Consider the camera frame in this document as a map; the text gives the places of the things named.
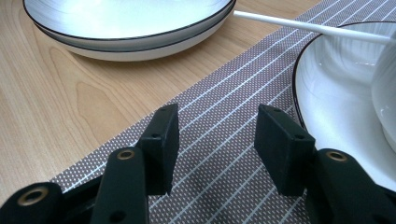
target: gray placemat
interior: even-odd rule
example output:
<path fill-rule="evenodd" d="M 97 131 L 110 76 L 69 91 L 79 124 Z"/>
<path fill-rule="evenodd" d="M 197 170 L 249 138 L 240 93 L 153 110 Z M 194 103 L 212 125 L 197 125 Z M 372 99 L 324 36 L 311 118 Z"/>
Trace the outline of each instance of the gray placemat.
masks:
<path fill-rule="evenodd" d="M 325 0 L 297 21 L 338 26 L 396 21 L 396 0 Z M 277 194 L 253 148 L 257 108 L 294 115 L 291 79 L 298 54 L 317 34 L 282 28 L 182 92 L 180 151 L 171 196 L 149 197 L 151 223 L 307 223 L 304 198 Z M 108 154 L 133 145 L 151 115 L 52 182 L 68 191 L 100 175 Z"/>

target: white stick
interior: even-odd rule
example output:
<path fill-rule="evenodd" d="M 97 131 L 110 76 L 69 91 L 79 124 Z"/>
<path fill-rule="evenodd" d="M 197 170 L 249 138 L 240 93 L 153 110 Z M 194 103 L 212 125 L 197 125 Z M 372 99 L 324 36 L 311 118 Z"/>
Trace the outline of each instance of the white stick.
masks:
<path fill-rule="evenodd" d="M 359 32 L 359 31 L 352 31 L 352 30 L 347 30 L 347 29 L 342 29 L 342 28 L 335 28 L 335 27 L 331 27 L 331 26 L 317 25 L 317 24 L 312 24 L 312 23 L 307 23 L 307 22 L 302 22 L 302 21 L 292 21 L 292 20 L 280 19 L 280 18 L 276 18 L 276 17 L 263 16 L 263 15 L 259 15 L 259 14 L 253 14 L 253 13 L 242 12 L 242 11 L 234 11 L 233 14 L 236 17 L 241 17 L 241 18 L 250 19 L 250 20 L 254 20 L 254 21 L 264 21 L 264 22 L 273 23 L 273 24 L 277 24 L 277 25 L 288 26 L 288 27 L 292 27 L 292 28 L 312 31 L 312 32 L 316 32 L 316 33 L 320 33 L 320 34 L 324 34 L 324 35 L 335 35 L 335 36 L 353 38 L 353 39 L 357 39 L 357 40 L 363 40 L 363 41 L 373 42 L 373 43 L 383 44 L 383 45 L 386 45 L 389 42 L 396 43 L 395 39 L 392 39 L 389 36 L 385 36 L 385 35 L 368 34 L 368 33 Z"/>

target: ceramic plate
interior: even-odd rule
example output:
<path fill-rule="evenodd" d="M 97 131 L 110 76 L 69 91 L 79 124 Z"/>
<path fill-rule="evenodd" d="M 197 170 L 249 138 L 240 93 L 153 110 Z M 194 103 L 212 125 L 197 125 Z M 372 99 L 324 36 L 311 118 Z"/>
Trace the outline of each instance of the ceramic plate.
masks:
<path fill-rule="evenodd" d="M 396 23 L 366 22 L 345 29 L 391 36 Z M 396 153 L 375 113 L 371 81 L 384 46 L 320 35 L 302 51 L 294 68 L 293 93 L 300 122 L 316 148 L 352 155 L 374 180 L 396 191 Z"/>

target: table surface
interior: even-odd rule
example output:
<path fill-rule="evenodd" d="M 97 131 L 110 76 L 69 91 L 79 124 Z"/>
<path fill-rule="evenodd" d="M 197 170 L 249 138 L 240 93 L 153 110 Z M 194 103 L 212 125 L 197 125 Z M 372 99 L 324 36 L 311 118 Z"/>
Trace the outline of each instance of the table surface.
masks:
<path fill-rule="evenodd" d="M 319 0 L 239 0 L 235 9 L 294 19 Z M 48 181 L 279 26 L 229 17 L 204 42 L 139 63 L 71 53 L 42 34 L 22 0 L 0 2 L 0 204 Z"/>

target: placemat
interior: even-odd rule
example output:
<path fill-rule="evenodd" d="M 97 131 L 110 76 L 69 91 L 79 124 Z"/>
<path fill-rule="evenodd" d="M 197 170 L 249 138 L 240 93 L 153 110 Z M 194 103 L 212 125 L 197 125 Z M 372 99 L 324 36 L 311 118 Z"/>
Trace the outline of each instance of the placemat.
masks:
<path fill-rule="evenodd" d="M 338 26 L 396 21 L 396 0 L 325 0 L 297 21 Z M 308 223 L 303 197 L 278 195 L 254 147 L 259 104 L 294 117 L 291 77 L 315 37 L 281 28 L 168 104 L 179 105 L 180 150 L 170 196 L 149 197 L 151 223 Z M 132 146 L 151 115 L 57 175 L 68 191 L 99 176 L 113 150 Z"/>

